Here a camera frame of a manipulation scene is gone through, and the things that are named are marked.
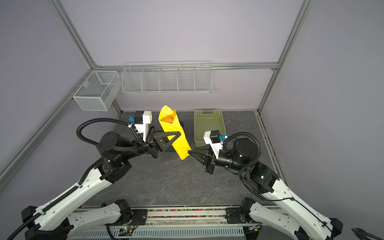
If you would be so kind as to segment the orange plastic spoon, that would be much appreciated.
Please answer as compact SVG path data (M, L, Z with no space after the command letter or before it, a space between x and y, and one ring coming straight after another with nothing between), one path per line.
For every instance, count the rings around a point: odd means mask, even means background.
M165 109L161 111L160 121L172 124L176 118L176 112L172 109Z

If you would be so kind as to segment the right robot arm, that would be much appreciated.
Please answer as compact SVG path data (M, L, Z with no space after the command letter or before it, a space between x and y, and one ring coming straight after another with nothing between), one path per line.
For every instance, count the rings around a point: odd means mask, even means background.
M237 175L254 196L284 211L280 214L245 198L228 219L266 224L293 240L333 240L342 233L340 220L313 209L290 190L277 173L259 161L261 145L254 135L238 132L228 137L219 131L207 131L204 138L206 145L188 153L205 166L207 173L212 174L215 167L223 167Z

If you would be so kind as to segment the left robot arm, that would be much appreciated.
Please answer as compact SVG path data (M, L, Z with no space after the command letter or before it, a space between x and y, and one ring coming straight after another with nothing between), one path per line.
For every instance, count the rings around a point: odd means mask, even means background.
M130 141L116 132L107 132L99 142L82 134L85 127L101 122L110 122L128 127L135 140ZM94 145L101 157L91 164L78 182L39 207L29 206L22 211L23 223L8 238L13 240L26 230L27 240L66 240L73 235L101 225L124 225L134 218L127 201L114 203L82 213L76 209L95 194L119 181L130 169L130 159L149 154L158 158L159 152L167 150L182 135L181 132L157 131L150 127L143 139L136 127L129 122L111 118L96 118L82 123L76 130L77 137Z

